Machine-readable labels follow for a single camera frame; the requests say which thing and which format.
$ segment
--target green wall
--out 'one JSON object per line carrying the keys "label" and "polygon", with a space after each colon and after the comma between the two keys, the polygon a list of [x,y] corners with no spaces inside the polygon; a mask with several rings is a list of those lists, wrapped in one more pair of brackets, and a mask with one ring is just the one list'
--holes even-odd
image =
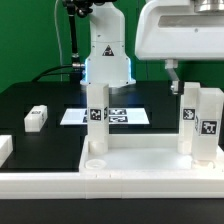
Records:
{"label": "green wall", "polygon": [[[43,70],[60,64],[54,25],[55,1],[1,0],[0,92],[13,83],[30,81]],[[144,3],[145,0],[118,0],[115,3],[126,16],[126,52],[132,59],[132,76],[137,80],[167,80],[164,62],[139,61],[134,56],[138,15]],[[58,21],[63,60],[69,64],[69,23],[62,4]],[[88,18],[77,18],[77,29],[79,52],[84,60],[89,54]],[[178,74],[183,80],[200,80],[208,86],[224,88],[224,62],[181,62]]]}

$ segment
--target black tabletop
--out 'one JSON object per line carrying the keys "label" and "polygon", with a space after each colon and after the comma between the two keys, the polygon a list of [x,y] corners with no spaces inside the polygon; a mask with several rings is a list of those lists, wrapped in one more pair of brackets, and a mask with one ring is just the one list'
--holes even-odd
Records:
{"label": "black tabletop", "polygon": [[[110,94],[110,108],[145,108],[149,125],[111,125],[110,133],[177,133],[179,98],[168,82],[138,82]],[[67,108],[86,108],[79,84],[17,83],[0,94],[0,134],[13,136],[13,153],[0,172],[76,172],[86,125],[60,125]],[[24,117],[46,105],[48,119],[39,133],[26,133]]]}

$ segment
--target white platform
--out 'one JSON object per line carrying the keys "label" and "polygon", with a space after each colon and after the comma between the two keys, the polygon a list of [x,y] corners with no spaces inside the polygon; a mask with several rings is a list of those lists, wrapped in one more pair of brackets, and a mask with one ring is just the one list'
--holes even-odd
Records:
{"label": "white platform", "polygon": [[[171,134],[110,135],[108,153],[95,157],[86,137],[79,173],[0,174],[0,199],[224,198],[223,151],[217,149],[215,169],[192,169],[191,156],[177,153],[177,140]],[[92,159],[107,166],[86,169]]]}

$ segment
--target white support post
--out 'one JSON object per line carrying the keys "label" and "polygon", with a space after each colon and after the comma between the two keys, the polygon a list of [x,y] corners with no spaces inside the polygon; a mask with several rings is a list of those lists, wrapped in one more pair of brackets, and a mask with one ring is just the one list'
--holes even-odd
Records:
{"label": "white support post", "polygon": [[217,154],[224,93],[217,88],[198,91],[192,157],[199,163],[214,162]]}
{"label": "white support post", "polygon": [[199,88],[199,83],[186,82],[184,86],[184,95],[181,96],[178,152],[185,155],[191,154]]}
{"label": "white support post", "polygon": [[89,151],[101,155],[108,151],[109,86],[90,84],[87,87]]}

